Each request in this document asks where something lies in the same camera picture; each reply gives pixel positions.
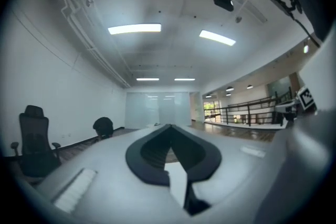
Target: black sensor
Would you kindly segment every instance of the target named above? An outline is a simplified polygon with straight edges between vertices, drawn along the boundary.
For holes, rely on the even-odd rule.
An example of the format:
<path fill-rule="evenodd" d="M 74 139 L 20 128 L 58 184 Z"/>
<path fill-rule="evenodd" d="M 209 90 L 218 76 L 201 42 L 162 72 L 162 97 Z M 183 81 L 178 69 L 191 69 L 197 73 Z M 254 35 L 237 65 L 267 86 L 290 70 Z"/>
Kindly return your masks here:
<path fill-rule="evenodd" d="M 226 9 L 228 12 L 234 10 L 233 3 L 231 0 L 214 0 L 216 6 Z"/>

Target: black office chair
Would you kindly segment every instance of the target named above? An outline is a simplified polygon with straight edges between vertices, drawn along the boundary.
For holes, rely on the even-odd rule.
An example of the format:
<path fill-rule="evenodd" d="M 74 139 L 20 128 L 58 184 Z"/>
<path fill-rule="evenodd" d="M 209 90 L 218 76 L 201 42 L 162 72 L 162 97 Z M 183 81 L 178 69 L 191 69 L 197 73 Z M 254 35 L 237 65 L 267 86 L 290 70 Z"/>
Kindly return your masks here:
<path fill-rule="evenodd" d="M 113 122 L 109 118 L 102 117 L 95 121 L 93 129 L 101 140 L 108 139 L 113 135 Z"/>
<path fill-rule="evenodd" d="M 25 113 L 20 114 L 19 121 L 22 134 L 20 168 L 25 176 L 45 177 L 61 165 L 58 154 L 60 144 L 53 143 L 56 148 L 56 156 L 49 146 L 49 120 L 44 117 L 42 108 L 28 105 Z M 11 144 L 16 156 L 18 156 L 18 145 L 18 142 Z"/>

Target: fluorescent light panel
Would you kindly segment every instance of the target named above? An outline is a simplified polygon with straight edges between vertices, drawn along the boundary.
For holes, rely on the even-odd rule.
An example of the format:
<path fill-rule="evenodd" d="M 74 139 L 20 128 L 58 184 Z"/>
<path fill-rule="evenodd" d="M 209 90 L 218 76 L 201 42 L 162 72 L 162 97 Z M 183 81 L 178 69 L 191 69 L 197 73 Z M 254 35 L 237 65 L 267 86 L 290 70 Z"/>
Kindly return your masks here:
<path fill-rule="evenodd" d="M 110 27 L 111 35 L 139 32 L 161 32 L 161 24 L 139 24 Z"/>
<path fill-rule="evenodd" d="M 150 78 L 139 78 L 138 81 L 154 81 L 154 80 L 160 80 L 160 79 L 150 79 Z"/>
<path fill-rule="evenodd" d="M 229 45 L 229 46 L 232 46 L 234 43 L 236 43 L 232 39 L 229 39 L 227 37 L 224 37 L 224 36 L 212 33 L 212 32 L 208 32 L 208 31 L 205 31 L 205 30 L 202 30 L 202 32 L 200 33 L 199 36 L 207 38 L 207 39 L 211 39 L 211 40 L 214 40 L 214 41 L 217 41 L 217 42 Z"/>
<path fill-rule="evenodd" d="M 175 79 L 175 81 L 194 81 L 195 79 Z"/>

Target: white ceiling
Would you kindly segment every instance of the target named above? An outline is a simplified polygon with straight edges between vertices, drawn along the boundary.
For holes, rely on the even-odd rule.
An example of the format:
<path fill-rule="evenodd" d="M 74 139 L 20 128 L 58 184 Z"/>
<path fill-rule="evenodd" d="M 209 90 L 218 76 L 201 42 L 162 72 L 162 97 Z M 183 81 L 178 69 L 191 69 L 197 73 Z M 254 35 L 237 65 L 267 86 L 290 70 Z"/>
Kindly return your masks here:
<path fill-rule="evenodd" d="M 234 91 L 231 94 L 241 93 L 246 91 L 248 85 L 258 87 L 277 81 L 281 78 L 288 76 L 294 72 L 300 71 L 309 59 L 316 53 L 317 47 L 311 40 L 308 40 L 309 51 L 303 53 L 305 46 L 304 41 L 297 44 L 294 48 L 288 51 L 286 54 L 281 55 L 276 60 L 269 64 L 249 73 L 248 75 L 231 82 L 230 84 L 223 85 L 215 92 L 211 92 L 214 98 L 225 98 L 226 89 L 231 86 Z"/>
<path fill-rule="evenodd" d="M 162 24 L 160 33 L 109 38 L 100 38 L 96 33 L 97 48 L 116 70 L 127 70 L 124 79 L 131 86 L 172 85 L 176 83 L 174 78 L 196 78 L 194 82 L 179 83 L 201 85 L 209 77 L 236 68 L 250 54 L 262 50 L 291 21 L 269 0 L 248 0 L 242 8 L 242 2 L 234 0 L 232 13 L 215 6 L 213 0 L 94 1 L 97 9 L 91 6 L 88 13 L 92 15 L 98 10 L 105 30 L 127 24 Z M 236 24 L 238 14 L 243 20 Z M 230 47 L 199 38 L 202 29 L 237 43 Z M 118 60 L 115 48 L 121 56 Z M 157 77 L 160 81 L 137 82 L 137 77 Z"/>

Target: balcony railing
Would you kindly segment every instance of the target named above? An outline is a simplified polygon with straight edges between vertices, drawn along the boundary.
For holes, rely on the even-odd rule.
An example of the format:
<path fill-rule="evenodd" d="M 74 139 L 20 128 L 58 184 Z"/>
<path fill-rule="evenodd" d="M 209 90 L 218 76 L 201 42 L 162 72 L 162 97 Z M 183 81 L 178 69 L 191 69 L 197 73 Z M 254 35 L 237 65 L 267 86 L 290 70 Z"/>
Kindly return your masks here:
<path fill-rule="evenodd" d="M 232 104 L 225 108 L 205 109 L 205 120 L 219 123 L 240 124 L 280 124 L 283 125 L 284 117 L 275 111 L 277 104 L 292 100 L 291 88 L 285 94 L 266 97 L 250 102 Z M 266 112 L 253 113 L 253 110 L 268 109 Z"/>

